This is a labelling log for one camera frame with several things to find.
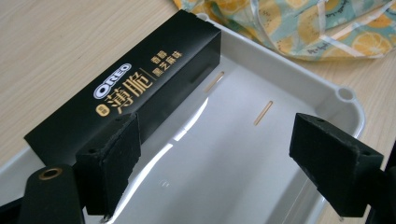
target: screw hole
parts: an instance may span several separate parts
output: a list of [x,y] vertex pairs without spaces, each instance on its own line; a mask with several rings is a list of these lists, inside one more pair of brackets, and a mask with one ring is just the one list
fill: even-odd
[[347,88],[339,89],[338,95],[345,101],[351,101],[355,98],[353,91]]
[[203,20],[203,21],[209,20],[209,17],[208,17],[207,14],[205,14],[205,13],[198,13],[198,14],[197,14],[197,17],[198,17],[199,19]]
[[44,171],[43,173],[41,173],[38,178],[41,180],[49,180],[52,178],[55,178],[56,176],[60,175],[62,173],[62,169],[61,168],[51,168],[48,169],[46,171]]

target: oreo box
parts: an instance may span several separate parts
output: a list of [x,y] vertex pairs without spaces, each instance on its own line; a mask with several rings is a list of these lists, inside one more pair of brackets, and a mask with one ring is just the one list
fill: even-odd
[[144,142],[219,64],[220,34],[180,10],[24,138],[46,165],[73,165],[111,120],[137,114]]

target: patterned bag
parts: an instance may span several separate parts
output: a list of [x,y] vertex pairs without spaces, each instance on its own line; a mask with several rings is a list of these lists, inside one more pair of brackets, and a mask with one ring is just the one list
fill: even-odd
[[396,47],[396,0],[174,2],[291,58],[380,58]]

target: wooden table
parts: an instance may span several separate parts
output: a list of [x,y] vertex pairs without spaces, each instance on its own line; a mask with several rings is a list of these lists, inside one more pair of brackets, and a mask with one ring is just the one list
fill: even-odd
[[[171,0],[0,1],[0,166],[23,137],[177,12]],[[389,155],[396,136],[396,51],[383,59],[295,61],[352,88],[366,114],[361,141]],[[327,206],[319,223],[340,221]]]

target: white tray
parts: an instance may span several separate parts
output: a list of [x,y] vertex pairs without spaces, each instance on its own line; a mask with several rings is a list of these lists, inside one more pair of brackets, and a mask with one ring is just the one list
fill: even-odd
[[[352,90],[215,25],[223,31],[220,65],[142,146],[115,222],[315,223],[324,200],[289,157],[295,113],[358,137],[361,105]],[[0,205],[21,197],[41,167],[30,148],[1,167]]]

